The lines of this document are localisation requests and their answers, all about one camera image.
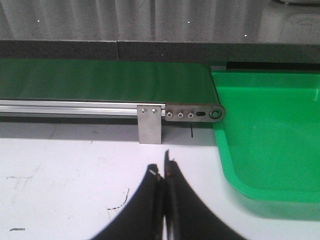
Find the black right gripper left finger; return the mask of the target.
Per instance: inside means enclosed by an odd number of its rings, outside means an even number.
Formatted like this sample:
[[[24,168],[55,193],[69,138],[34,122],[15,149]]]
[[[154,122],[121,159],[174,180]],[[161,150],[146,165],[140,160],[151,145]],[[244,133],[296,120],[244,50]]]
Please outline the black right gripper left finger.
[[[125,207],[94,240],[161,240],[163,238],[165,181],[158,166],[149,164]]]

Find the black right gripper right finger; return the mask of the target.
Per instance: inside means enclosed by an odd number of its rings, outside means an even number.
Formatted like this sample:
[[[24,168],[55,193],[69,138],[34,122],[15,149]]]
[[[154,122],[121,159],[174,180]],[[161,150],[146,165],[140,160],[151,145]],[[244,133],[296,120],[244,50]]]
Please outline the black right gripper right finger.
[[[240,240],[198,197],[178,164],[164,154],[164,215],[169,240]]]

